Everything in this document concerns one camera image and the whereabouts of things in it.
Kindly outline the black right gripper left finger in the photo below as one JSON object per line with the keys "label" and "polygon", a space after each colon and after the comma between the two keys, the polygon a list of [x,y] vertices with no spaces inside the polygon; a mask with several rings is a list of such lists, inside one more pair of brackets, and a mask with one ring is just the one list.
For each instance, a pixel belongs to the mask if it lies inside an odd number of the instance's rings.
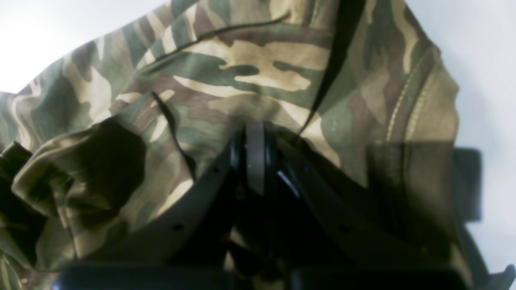
{"label": "black right gripper left finger", "polygon": [[54,290],[234,290],[223,270],[236,215],[244,130],[160,217],[63,270]]}

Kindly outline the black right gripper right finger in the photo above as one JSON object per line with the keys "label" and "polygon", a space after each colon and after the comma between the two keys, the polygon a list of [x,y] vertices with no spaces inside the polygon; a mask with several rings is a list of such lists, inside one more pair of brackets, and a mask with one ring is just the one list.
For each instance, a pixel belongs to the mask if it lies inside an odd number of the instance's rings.
{"label": "black right gripper right finger", "polygon": [[468,290],[448,263],[340,199],[271,123],[246,124],[246,182],[285,255],[288,290]]}

